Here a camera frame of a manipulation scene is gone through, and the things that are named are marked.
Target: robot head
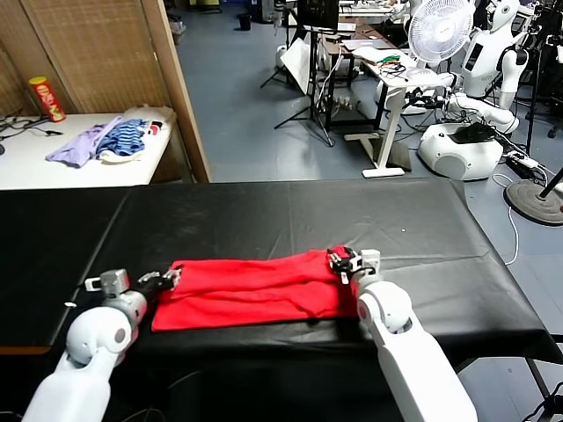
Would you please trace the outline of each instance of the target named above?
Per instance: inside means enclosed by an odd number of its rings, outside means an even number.
[[[494,10],[491,33],[494,33],[504,25],[512,26],[512,21],[514,20],[516,13],[518,12],[518,7],[520,7],[519,0],[500,1],[497,4],[496,9]]]

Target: gray floor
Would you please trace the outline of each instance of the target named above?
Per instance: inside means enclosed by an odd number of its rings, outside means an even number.
[[[214,181],[361,178],[369,160],[359,144],[343,142],[340,135],[331,133],[336,146],[329,149],[311,123],[291,122],[274,130],[277,123],[306,106],[306,98],[276,82],[259,88],[273,71],[274,52],[284,42],[284,34],[279,31],[274,36],[272,26],[255,23],[248,33],[235,31],[237,12],[233,5],[225,5],[222,14],[180,12],[187,25],[178,46],[180,63]],[[353,85],[354,98],[371,115],[376,109],[374,90],[373,80]],[[525,111],[521,107],[519,115]],[[563,165],[563,132],[560,138],[548,139],[549,127],[537,121],[532,156],[557,171]],[[525,141],[526,130],[524,121],[515,142]],[[403,127],[403,134],[410,132]],[[418,142],[418,135],[403,141],[413,148]],[[407,177],[433,177],[411,152],[413,172]],[[506,167],[498,171],[515,176]],[[470,209],[494,247],[505,260],[511,259],[515,237],[501,188],[488,180],[467,183],[465,191]],[[519,215],[515,224],[520,254],[509,270],[550,332],[563,333],[563,283],[557,267],[563,260],[563,229],[540,227]],[[562,367],[541,364],[541,368],[550,388],[563,380]],[[461,379],[483,422],[521,420],[540,401],[522,359],[478,360],[463,371]]]

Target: black table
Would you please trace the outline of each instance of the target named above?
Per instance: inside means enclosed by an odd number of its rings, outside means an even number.
[[[386,279],[410,294],[454,365],[485,356],[561,362],[460,187],[389,179],[0,193],[11,204],[3,210],[11,225],[2,312],[18,316],[0,346],[52,344],[67,312],[62,303],[85,276],[107,269],[124,267],[138,277],[179,258],[279,258],[346,244],[382,252]],[[81,289],[76,300],[80,306],[68,311],[66,324],[97,296]],[[374,346],[355,320],[152,333],[147,319],[129,356],[232,359],[233,353],[373,359]]]
[[[0,192],[0,354],[41,354],[61,328],[127,189]]]
[[[133,189],[89,276],[133,277],[179,258],[279,258],[346,244],[377,248],[455,365],[485,356],[561,361],[561,354],[464,203],[441,179],[320,181]],[[150,332],[130,355],[227,360],[373,358],[355,320]]]

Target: light stand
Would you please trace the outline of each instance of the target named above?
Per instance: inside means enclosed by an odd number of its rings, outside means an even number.
[[[283,15],[285,19],[285,48],[287,51],[289,49],[289,9],[287,6],[283,8]],[[267,83],[270,81],[279,82],[281,84],[289,84],[289,73],[287,72],[287,70],[286,70],[285,81],[276,79],[276,76],[278,76],[283,71],[284,71],[283,66],[278,66],[276,63],[274,73],[266,81],[264,81],[264,83],[260,86],[260,88],[261,89],[264,88],[267,85]]]
[[[317,104],[315,103],[315,91],[317,88],[317,49],[318,49],[318,35],[321,33],[317,28],[311,27],[308,30],[311,33],[311,48],[309,54],[309,86],[311,87],[310,93],[307,94],[309,97],[309,105],[306,106],[303,110],[293,114],[292,116],[288,117],[282,123],[276,125],[274,129],[278,129],[292,120],[314,120],[323,130],[323,134],[325,135],[325,139],[323,139],[323,143],[332,148],[334,146],[334,141],[326,132],[325,125],[320,118],[320,111],[317,109]],[[301,114],[305,112],[309,112],[309,117],[299,117]]]
[[[559,170],[546,187],[519,180],[504,190],[504,200],[522,217],[544,226],[563,226],[563,203],[553,188],[563,178]]]
[[[557,47],[561,45],[560,37],[554,36],[553,34],[549,34],[549,30],[543,28],[541,25],[538,24],[539,18],[546,13],[555,12],[558,13],[559,6],[561,4],[561,0],[556,0],[552,7],[545,8],[542,5],[537,5],[536,9],[534,10],[534,18],[532,19],[531,25],[528,28],[528,34],[530,36],[537,36],[535,42],[535,49],[527,48],[528,54],[530,55],[530,62],[536,63],[536,68],[533,71],[533,80],[532,80],[532,93],[531,93],[531,103],[530,103],[530,112],[526,116],[528,119],[528,135],[526,137],[526,154],[530,154],[531,152],[531,138],[533,134],[534,128],[534,119],[536,117],[536,103],[537,103],[537,87],[539,86],[539,78],[542,72],[542,52],[545,45],[549,45],[552,47]]]

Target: red can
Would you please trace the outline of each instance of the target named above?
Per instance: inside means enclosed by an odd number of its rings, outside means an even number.
[[[43,109],[51,121],[61,121],[66,118],[61,103],[53,93],[51,85],[49,85],[49,81],[46,77],[32,77],[29,80],[29,84],[33,87],[33,90],[37,94],[37,98],[43,104]]]

